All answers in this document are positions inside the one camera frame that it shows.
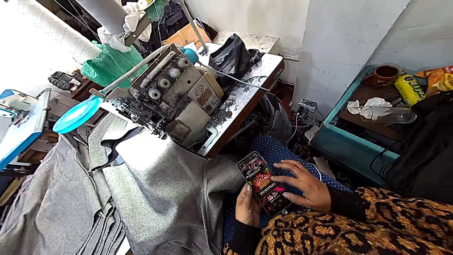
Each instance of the yellow can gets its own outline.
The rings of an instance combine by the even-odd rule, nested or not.
[[[395,81],[395,87],[400,92],[404,102],[410,107],[426,98],[425,92],[423,92],[419,83],[412,75],[400,75]]]

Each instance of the smartphone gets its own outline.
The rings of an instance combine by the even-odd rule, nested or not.
[[[269,216],[276,216],[291,204],[283,196],[286,191],[283,185],[270,179],[274,173],[258,152],[252,152],[239,161],[237,168]]]

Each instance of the brown mug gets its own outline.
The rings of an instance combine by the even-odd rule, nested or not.
[[[393,84],[398,77],[399,70],[393,65],[382,65],[374,69],[373,73],[367,75],[362,84],[372,88],[381,88]]]

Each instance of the machine knob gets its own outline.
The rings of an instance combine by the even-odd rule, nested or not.
[[[171,85],[170,81],[167,78],[160,77],[159,81],[157,82],[159,86],[163,89],[168,89]]]
[[[160,98],[160,91],[156,88],[151,88],[148,90],[148,95],[152,99],[159,99]]]
[[[176,79],[179,76],[181,76],[181,71],[179,71],[177,68],[170,68],[169,69],[169,76]]]
[[[190,66],[190,61],[188,58],[178,59],[178,67],[181,69],[187,69]]]

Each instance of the hand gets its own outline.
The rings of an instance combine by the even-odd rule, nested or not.
[[[284,197],[291,202],[305,206],[307,208],[330,212],[330,194],[327,185],[318,180],[300,162],[290,159],[275,163],[275,167],[291,171],[296,178],[288,176],[273,176],[273,181],[279,181],[294,186],[304,192],[304,196],[298,196],[290,192],[285,192]]]
[[[260,204],[253,197],[252,187],[247,183],[242,187],[236,200],[236,220],[253,227],[260,226]]]

